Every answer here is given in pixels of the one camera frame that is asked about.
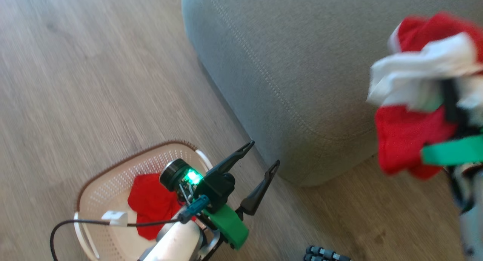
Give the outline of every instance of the green strap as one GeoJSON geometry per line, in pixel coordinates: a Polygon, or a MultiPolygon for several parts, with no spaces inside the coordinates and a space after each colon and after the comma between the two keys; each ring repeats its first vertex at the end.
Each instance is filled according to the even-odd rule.
{"type": "Polygon", "coordinates": [[[483,135],[425,146],[421,150],[423,163],[454,166],[483,161],[483,135]]]}
{"type": "Polygon", "coordinates": [[[240,249],[248,237],[248,228],[228,205],[224,205],[216,213],[203,211],[209,216],[213,224],[221,231],[229,243],[233,244],[236,250],[240,249]]]}

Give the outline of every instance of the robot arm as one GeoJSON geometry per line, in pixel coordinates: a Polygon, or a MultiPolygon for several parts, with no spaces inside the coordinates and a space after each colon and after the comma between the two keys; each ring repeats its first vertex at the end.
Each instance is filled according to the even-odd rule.
{"type": "Polygon", "coordinates": [[[147,249],[138,261],[207,261],[224,242],[239,249],[248,237],[243,213],[253,216],[260,205],[280,165],[276,161],[265,173],[263,181],[245,198],[240,207],[232,210],[226,205],[233,192],[235,178],[228,171],[254,145],[251,141],[235,151],[202,176],[182,159],[169,163],[160,175],[160,182],[178,199],[186,203],[166,224],[157,243],[147,249]],[[197,221],[190,220],[196,216],[197,221]],[[210,242],[206,232],[211,233],[210,242]]]}
{"type": "Polygon", "coordinates": [[[468,187],[458,190],[466,195],[468,202],[459,216],[463,254],[467,261],[483,260],[483,167],[480,165],[474,173],[463,172],[468,187]]]}

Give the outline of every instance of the laundry basket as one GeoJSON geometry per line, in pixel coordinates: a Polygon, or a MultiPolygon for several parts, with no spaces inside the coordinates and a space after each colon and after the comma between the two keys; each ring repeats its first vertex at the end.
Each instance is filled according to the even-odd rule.
{"type": "MultiPolygon", "coordinates": [[[[207,157],[190,143],[169,141],[126,158],[92,178],[77,200],[74,219],[100,220],[108,210],[125,211],[130,223],[136,212],[128,196],[137,175],[160,173],[171,161],[182,158],[200,173],[212,168],[207,157]]],[[[79,243],[91,261],[133,261],[155,244],[138,235],[136,228],[74,224],[79,243]]]]}

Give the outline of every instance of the red cloth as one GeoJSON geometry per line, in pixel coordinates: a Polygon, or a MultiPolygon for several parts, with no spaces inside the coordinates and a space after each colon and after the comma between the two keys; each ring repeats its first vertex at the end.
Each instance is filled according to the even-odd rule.
{"type": "MultiPolygon", "coordinates": [[[[469,21],[441,12],[431,18],[407,17],[397,29],[395,38],[402,52],[421,51],[427,43],[466,32],[474,42],[478,62],[483,62],[483,31],[469,21]]],[[[410,112],[405,105],[382,105],[376,113],[379,138],[379,164],[393,175],[401,170],[419,179],[429,179],[442,167],[421,162],[425,144],[448,140],[457,126],[445,121],[445,110],[433,113],[410,112]]]]}
{"type": "Polygon", "coordinates": [[[471,37],[476,47],[478,62],[483,63],[483,31],[472,22],[445,12],[440,12],[429,19],[418,16],[406,17],[397,30],[397,40],[402,52],[419,52],[431,41],[441,40],[461,32],[471,37]]]}
{"type": "MultiPolygon", "coordinates": [[[[138,175],[134,179],[128,204],[138,213],[137,223],[170,220],[181,208],[175,192],[169,192],[160,182],[159,173],[138,175]]],[[[163,225],[137,227],[147,240],[155,239],[163,225]]]]}
{"type": "Polygon", "coordinates": [[[455,124],[445,122],[445,108],[433,113],[407,111],[405,105],[381,107],[376,112],[379,164],[388,175],[409,169],[415,177],[428,179],[440,167],[423,166],[420,150],[425,144],[445,141],[454,135],[455,124]]]}

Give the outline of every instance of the blue connector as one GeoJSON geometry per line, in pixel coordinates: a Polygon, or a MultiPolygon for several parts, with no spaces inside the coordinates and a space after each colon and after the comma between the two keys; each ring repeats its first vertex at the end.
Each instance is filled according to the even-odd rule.
{"type": "Polygon", "coordinates": [[[184,211],[178,214],[178,220],[185,224],[190,221],[193,216],[200,213],[210,204],[210,199],[206,195],[201,195],[198,199],[192,202],[184,211]]]}

